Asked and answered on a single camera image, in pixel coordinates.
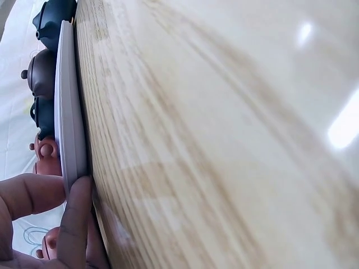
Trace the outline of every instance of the hand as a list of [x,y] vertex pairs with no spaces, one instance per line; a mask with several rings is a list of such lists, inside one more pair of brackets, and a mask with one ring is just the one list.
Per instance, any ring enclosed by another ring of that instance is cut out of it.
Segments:
[[101,239],[96,232],[94,220],[90,216],[91,188],[92,182],[89,177],[78,179],[72,186],[61,220],[57,241],[57,259],[45,261],[12,249],[12,221],[61,205],[65,200],[62,178],[23,174],[1,181],[0,267],[108,268]]

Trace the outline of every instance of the white tray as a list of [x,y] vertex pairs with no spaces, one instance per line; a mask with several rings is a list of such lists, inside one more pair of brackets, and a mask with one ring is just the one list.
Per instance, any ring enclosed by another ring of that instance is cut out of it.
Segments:
[[87,173],[86,143],[77,88],[73,26],[62,21],[56,63],[55,138],[59,145],[66,195]]

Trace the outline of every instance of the brown teapot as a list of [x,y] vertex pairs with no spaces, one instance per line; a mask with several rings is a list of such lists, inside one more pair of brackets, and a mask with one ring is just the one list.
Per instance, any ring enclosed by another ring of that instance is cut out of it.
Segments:
[[29,63],[29,68],[21,72],[21,78],[27,79],[27,84],[35,97],[43,96],[54,99],[55,92],[56,55],[49,49],[39,52]]
[[61,162],[58,158],[58,146],[55,140],[45,138],[38,141],[35,152],[39,160],[34,165],[34,174],[62,176]]

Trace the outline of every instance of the light wood surface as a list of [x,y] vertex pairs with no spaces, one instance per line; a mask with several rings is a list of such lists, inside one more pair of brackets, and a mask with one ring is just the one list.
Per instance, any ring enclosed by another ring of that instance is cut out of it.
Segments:
[[359,268],[359,6],[80,0],[113,268]]

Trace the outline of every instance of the teapot spout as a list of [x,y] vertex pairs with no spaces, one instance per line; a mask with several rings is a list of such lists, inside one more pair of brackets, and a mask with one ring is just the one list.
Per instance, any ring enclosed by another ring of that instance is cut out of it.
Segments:
[[41,29],[36,31],[36,38],[40,40],[41,38],[54,38],[56,36],[56,24],[53,22],[48,22]]

